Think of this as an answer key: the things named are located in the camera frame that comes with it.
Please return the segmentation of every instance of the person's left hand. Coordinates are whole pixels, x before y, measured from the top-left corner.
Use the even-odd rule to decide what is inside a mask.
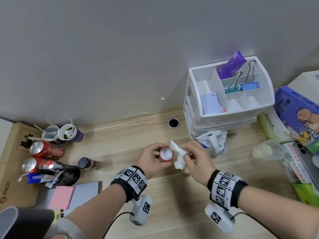
[[[138,160],[135,165],[144,171],[146,179],[152,178],[160,170],[166,169],[171,165],[171,162],[159,162],[155,160],[159,158],[159,155],[156,155],[153,152],[159,152],[162,147],[167,146],[161,142],[153,143],[143,148],[138,156]]]

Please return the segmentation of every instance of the black bottle cap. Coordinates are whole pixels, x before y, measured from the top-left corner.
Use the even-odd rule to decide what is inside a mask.
[[[86,167],[88,167],[88,164],[89,164],[89,159],[86,157],[83,157],[79,160],[78,167],[80,169],[85,169]]]

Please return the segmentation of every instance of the pink sticky note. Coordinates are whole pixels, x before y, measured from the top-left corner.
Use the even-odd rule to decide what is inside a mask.
[[[49,209],[68,209],[74,189],[75,187],[72,186],[57,186],[54,191]]]

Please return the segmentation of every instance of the white plastic drawer organizer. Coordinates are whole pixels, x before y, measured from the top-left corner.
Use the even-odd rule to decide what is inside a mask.
[[[220,80],[216,68],[227,63],[227,61],[198,66],[188,70],[184,114],[189,135],[192,139],[211,130],[237,132],[254,122],[258,114],[274,104],[274,91],[267,71],[256,56],[245,59],[247,62],[239,70],[243,72],[243,75],[238,79],[238,86],[245,83],[249,62],[256,60],[254,82],[258,82],[259,88],[257,89],[226,94],[225,89],[234,81],[234,77]],[[252,70],[253,68],[250,69],[247,83],[253,82]],[[200,96],[210,93],[216,93],[219,104],[225,112],[204,114]]]

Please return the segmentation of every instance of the gray wall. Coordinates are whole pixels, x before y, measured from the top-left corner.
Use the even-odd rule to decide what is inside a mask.
[[[0,0],[0,117],[80,125],[181,108],[187,70],[319,68],[319,0]]]

